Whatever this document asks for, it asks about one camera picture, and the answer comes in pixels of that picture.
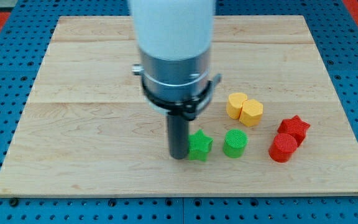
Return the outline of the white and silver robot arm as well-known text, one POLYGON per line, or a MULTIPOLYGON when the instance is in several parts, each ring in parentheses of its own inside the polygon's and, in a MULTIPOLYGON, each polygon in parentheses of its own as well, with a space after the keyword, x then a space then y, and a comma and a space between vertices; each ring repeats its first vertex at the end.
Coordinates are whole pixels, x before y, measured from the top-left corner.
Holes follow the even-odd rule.
POLYGON ((213 0, 129 0, 144 68, 144 89, 164 101, 186 101, 208 82, 213 0))

